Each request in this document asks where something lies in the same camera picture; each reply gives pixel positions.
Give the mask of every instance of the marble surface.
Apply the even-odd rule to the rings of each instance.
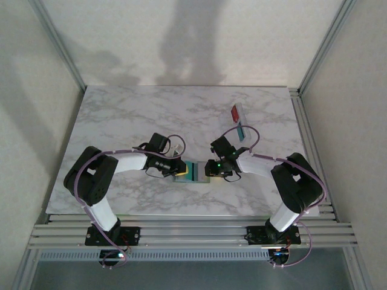
[[[229,112],[236,102],[242,103],[248,124],[261,133],[255,153],[304,154],[287,88],[89,86],[46,212],[83,213],[63,179],[90,145],[130,149],[149,141],[154,132],[180,134],[187,143],[185,159],[214,159],[210,143],[232,124]],[[227,138],[238,148],[236,135],[234,131]],[[272,180],[249,173],[234,183],[212,178],[209,184],[177,184],[171,177],[151,178],[144,171],[122,172],[114,175],[107,197],[116,214],[266,216],[281,203]]]

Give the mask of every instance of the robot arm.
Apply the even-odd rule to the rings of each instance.
[[[112,212],[106,198],[112,177],[116,173],[128,170],[147,170],[150,167],[158,169],[164,177],[185,174],[186,164],[181,158],[165,158],[161,152],[170,142],[167,137],[153,134],[150,142],[143,143],[137,150],[140,152],[122,153],[120,155],[103,155],[81,173],[78,182],[78,195],[86,205],[86,210],[108,235],[114,239],[119,231],[120,221]],[[64,186],[74,195],[74,183],[81,167],[101,151],[89,146],[83,151],[64,179]]]
[[[222,136],[211,143],[212,152],[220,160],[208,160],[206,164],[207,176],[226,178],[239,173],[253,173],[274,180],[282,199],[275,214],[266,222],[266,240],[276,243],[293,222],[308,208],[321,194],[319,183],[303,171],[292,167],[286,162],[279,162],[273,158],[249,153],[249,149],[242,147],[236,150],[227,139]],[[287,161],[301,166],[316,176],[307,160],[299,153],[293,153]]]

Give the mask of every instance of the red object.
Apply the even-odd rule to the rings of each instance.
[[[234,123],[237,124],[238,120],[239,120],[239,114],[238,114],[238,110],[236,108],[236,105],[234,105],[231,109],[231,115],[232,115],[232,120],[234,120]]]

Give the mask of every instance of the white wall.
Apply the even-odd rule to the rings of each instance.
[[[43,0],[88,85],[299,86],[342,0]]]
[[[0,289],[10,289],[79,89],[26,0],[0,1]]]
[[[328,183],[387,289],[387,1],[357,1],[304,95]]]

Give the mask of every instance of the glass panel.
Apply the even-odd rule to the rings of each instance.
[[[291,260],[306,250],[291,250]],[[285,269],[267,262],[39,262],[32,289],[353,289],[341,249],[314,249]]]

